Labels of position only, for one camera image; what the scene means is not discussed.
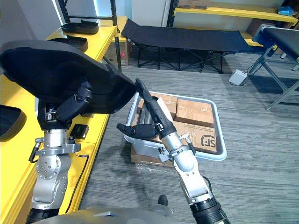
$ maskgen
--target white power strip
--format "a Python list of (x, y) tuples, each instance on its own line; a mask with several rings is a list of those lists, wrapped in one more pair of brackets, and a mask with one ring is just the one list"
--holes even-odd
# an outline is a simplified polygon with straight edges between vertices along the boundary
[(229, 79), (229, 82), (233, 85), (240, 85), (247, 78), (247, 73), (236, 69)]

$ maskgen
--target black plastic tray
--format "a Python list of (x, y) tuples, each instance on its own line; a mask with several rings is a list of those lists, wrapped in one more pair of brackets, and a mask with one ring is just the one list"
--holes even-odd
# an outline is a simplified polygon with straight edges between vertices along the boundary
[(99, 25), (96, 22), (81, 20), (81, 22), (70, 22), (61, 26), (64, 32), (76, 34), (96, 34), (99, 30)]
[(75, 37), (75, 36), (66, 36), (67, 38), (55, 38), (49, 41), (56, 41), (61, 43), (67, 43), (82, 52), (85, 52), (88, 49), (88, 42), (86, 38), (83, 37)]

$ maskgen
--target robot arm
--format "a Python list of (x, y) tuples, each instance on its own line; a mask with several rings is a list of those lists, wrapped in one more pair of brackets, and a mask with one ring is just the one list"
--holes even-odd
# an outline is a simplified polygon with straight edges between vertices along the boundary
[[(221, 205), (216, 201), (203, 177), (199, 173), (198, 162), (193, 153), (194, 148), (185, 134), (179, 136), (173, 123), (170, 122), (157, 99), (152, 97), (140, 79), (136, 79), (136, 87), (149, 110), (156, 134), (163, 142), (166, 150), (159, 149), (161, 161), (171, 159), (173, 166), (180, 176), (180, 183), (187, 202), (197, 223), (201, 224), (229, 224)], [(188, 146), (183, 145), (186, 139)]]

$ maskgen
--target black cot fabric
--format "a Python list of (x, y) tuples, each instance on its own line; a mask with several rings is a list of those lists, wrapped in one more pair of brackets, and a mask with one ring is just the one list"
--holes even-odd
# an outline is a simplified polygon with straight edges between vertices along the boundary
[(265, 39), (278, 45), (287, 55), (294, 60), (299, 58), (299, 30), (265, 28), (263, 30)]
[(239, 31), (139, 26), (128, 20), (121, 34), (133, 42), (155, 47), (230, 52), (252, 51)]

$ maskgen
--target metal chair leg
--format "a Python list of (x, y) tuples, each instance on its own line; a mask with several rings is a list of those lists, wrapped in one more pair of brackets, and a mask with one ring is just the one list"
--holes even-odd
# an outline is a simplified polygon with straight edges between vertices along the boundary
[(291, 95), (297, 88), (299, 87), (299, 81), (297, 81), (292, 87), (290, 87), (284, 94), (282, 94), (277, 100), (275, 100), (266, 110), (271, 110), (272, 107), (279, 104), (282, 100), (284, 100), (287, 96)]

